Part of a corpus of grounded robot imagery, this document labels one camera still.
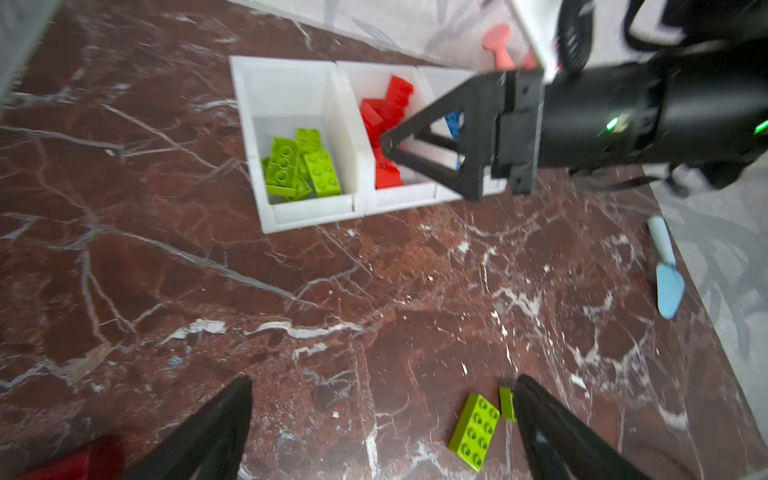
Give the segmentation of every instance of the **red lego brick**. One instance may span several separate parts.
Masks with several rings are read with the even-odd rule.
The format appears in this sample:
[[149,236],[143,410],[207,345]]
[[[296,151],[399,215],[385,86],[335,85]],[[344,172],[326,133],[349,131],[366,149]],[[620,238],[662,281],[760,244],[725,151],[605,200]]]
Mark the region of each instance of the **red lego brick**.
[[389,88],[387,88],[384,98],[393,105],[405,108],[411,100],[412,93],[413,85],[393,75],[392,80],[389,81]]
[[389,103],[387,100],[377,98],[363,98],[363,104],[370,105],[374,111],[384,120],[386,130],[394,127],[405,117],[406,111],[397,105]]
[[373,148],[373,156],[376,157],[376,166],[378,168],[387,168],[387,167],[395,166],[390,159],[384,156],[384,154],[382,153],[382,148],[380,146]]
[[362,115],[362,122],[366,124],[366,127],[378,127],[384,122],[381,116],[376,113],[376,110],[373,110],[373,107],[365,101],[360,105],[360,114]]
[[366,126],[368,139],[372,146],[379,145],[379,137],[384,134],[384,120],[373,110],[370,104],[363,102],[360,106],[360,115],[362,122]]
[[376,189],[400,187],[401,185],[403,185],[403,183],[400,179],[400,170],[398,170],[397,167],[376,167]]

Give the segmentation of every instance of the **black mount bracket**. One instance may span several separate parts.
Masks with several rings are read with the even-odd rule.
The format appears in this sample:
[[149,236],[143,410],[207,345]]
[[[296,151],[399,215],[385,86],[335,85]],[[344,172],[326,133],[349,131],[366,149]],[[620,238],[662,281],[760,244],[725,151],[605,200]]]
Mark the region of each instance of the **black mount bracket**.
[[[534,189],[544,106],[544,71],[492,71],[476,75],[381,137],[382,152],[393,161],[445,185],[467,200],[480,200],[485,167],[493,178],[509,178],[514,194]],[[458,139],[436,134],[430,125],[461,111]],[[418,141],[464,157],[458,170],[403,150]]]

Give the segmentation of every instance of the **red object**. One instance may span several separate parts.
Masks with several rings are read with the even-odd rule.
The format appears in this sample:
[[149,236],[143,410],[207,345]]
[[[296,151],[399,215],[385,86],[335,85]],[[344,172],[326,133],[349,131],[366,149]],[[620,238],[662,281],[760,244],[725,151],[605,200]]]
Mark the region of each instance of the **red object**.
[[376,98],[363,98],[363,104],[370,105],[373,110],[384,120],[384,129],[388,130],[405,117],[406,112],[399,106],[390,104],[386,100]]
[[105,435],[17,480],[115,480],[124,467],[120,439]]
[[390,159],[384,156],[384,153],[382,153],[381,147],[374,147],[373,148],[373,156],[376,157],[376,166],[381,168],[387,168],[387,167],[394,167],[395,165],[392,163]]
[[389,81],[389,88],[387,88],[386,96],[384,98],[393,105],[405,108],[411,101],[412,93],[413,85],[402,78],[393,75],[392,79]]
[[400,170],[397,167],[376,167],[376,189],[400,187],[403,185],[400,179]]
[[381,147],[374,148],[373,154],[376,156],[376,189],[403,185],[400,179],[400,170],[390,159],[384,156]]
[[379,137],[384,133],[384,120],[366,102],[363,102],[360,106],[360,115],[362,116],[362,122],[366,126],[366,132],[368,132],[368,139],[371,141],[371,145],[374,147],[378,146]]

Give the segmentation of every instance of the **light blue spatula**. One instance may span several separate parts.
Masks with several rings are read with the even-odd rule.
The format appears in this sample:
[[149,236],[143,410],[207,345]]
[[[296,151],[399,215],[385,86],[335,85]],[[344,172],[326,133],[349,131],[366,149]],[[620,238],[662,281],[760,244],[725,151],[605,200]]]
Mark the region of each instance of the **light blue spatula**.
[[661,262],[656,265],[656,288],[657,303],[659,313],[665,319],[671,319],[680,302],[683,301],[683,292],[685,291],[685,282],[683,276],[675,270],[674,251],[672,251],[672,240],[667,230],[667,222],[664,218],[653,216],[648,219],[648,228],[650,236],[654,239],[656,250],[661,255]]

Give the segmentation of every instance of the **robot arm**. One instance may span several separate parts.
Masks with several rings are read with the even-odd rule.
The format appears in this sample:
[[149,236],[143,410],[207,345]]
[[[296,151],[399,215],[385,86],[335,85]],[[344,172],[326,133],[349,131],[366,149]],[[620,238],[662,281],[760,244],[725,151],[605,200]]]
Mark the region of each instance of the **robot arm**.
[[[547,85],[542,71],[480,74],[387,132],[382,151],[469,200],[481,197],[487,167],[514,194],[533,190],[538,168],[628,164],[686,164],[722,188],[768,150],[768,39],[756,36],[667,49],[648,63],[571,72]],[[458,139],[430,130],[454,111],[463,113]],[[455,170],[403,150],[411,135],[463,163]]]

